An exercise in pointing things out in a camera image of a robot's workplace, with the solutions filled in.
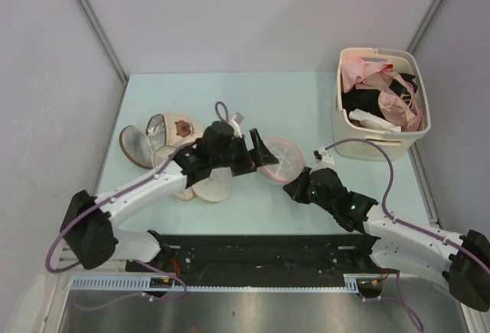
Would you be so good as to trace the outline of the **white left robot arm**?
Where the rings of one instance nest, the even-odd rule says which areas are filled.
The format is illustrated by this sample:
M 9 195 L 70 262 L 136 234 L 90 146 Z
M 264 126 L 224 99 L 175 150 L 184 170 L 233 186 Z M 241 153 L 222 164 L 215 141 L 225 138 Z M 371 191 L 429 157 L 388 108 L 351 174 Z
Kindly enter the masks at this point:
M 143 262 L 150 270 L 163 270 L 169 253 L 153 231 L 136 233 L 119 226 L 161 197 L 190 188 L 227 168 L 240 176 L 278 164 L 256 129 L 250 130 L 253 148 L 226 122 L 215 121 L 201 138 L 177 148 L 160 167 L 113 191 L 90 195 L 77 192 L 70 200 L 60 236 L 84 269 L 102 266 L 113 256 Z

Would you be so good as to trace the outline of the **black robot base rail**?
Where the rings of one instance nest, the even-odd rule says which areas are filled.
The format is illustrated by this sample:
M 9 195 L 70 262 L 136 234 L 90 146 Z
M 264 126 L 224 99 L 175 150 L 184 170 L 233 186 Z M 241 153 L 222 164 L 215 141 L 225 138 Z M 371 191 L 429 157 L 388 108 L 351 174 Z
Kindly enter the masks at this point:
M 164 249 L 152 261 L 127 262 L 126 271 L 153 268 L 176 272 L 184 281 L 209 278 L 261 279 L 365 274 L 384 278 L 369 259 L 373 240 L 361 234 L 328 235 L 164 235 Z

